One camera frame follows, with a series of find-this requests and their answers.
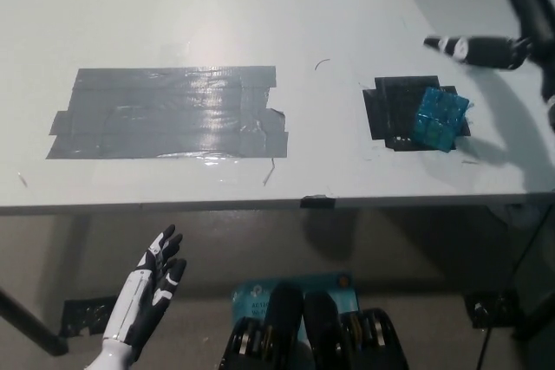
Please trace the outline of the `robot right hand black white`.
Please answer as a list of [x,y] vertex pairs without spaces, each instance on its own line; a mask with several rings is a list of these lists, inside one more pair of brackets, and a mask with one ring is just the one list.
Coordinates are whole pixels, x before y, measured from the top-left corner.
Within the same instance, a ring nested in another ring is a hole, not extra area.
[[554,70],[554,6],[550,0],[509,0],[519,20],[519,38],[428,36],[424,45],[475,67],[514,70],[530,60]]

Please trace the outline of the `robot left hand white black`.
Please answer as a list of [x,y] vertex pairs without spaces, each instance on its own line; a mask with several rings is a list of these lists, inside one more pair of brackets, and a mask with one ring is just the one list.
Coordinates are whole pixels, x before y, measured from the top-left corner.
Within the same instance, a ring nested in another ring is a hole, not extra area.
[[140,358],[186,270],[176,257],[182,238],[171,224],[148,246],[118,295],[90,369],[129,369]]

